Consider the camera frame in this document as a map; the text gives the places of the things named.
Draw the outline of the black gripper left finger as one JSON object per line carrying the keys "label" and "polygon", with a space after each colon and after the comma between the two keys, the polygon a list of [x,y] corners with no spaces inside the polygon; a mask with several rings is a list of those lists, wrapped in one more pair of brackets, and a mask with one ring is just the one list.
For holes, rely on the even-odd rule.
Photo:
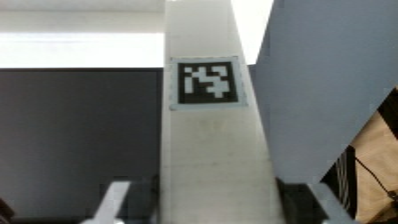
{"label": "black gripper left finger", "polygon": [[[119,217],[130,191],[142,185],[148,186],[144,192],[149,194],[149,214],[132,221]],[[158,180],[119,180],[108,185],[107,192],[98,205],[98,210],[91,218],[80,224],[158,224]]]}

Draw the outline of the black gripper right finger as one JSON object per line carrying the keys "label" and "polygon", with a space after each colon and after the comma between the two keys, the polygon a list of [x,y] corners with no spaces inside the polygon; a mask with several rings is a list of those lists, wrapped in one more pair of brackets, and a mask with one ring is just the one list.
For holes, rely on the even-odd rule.
{"label": "black gripper right finger", "polygon": [[284,183],[277,180],[286,224],[355,224],[323,183]]}

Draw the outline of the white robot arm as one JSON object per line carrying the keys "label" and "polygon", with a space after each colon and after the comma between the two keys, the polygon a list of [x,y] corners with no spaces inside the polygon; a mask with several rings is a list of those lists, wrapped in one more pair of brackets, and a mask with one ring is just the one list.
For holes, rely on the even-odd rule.
{"label": "white robot arm", "polygon": [[334,0],[272,17],[268,64],[245,64],[231,0],[165,1],[158,224],[352,224],[348,142],[380,102]]}

